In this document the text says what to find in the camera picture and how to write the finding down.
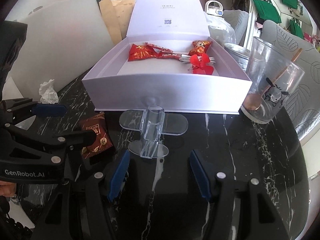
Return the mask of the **operator left hand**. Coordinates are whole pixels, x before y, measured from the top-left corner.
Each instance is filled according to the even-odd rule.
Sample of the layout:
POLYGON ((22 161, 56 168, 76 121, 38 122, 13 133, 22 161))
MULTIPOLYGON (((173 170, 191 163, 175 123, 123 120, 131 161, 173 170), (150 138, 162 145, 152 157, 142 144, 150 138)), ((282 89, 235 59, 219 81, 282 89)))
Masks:
POLYGON ((16 193, 16 183, 0 181, 0 196, 12 197, 16 193))

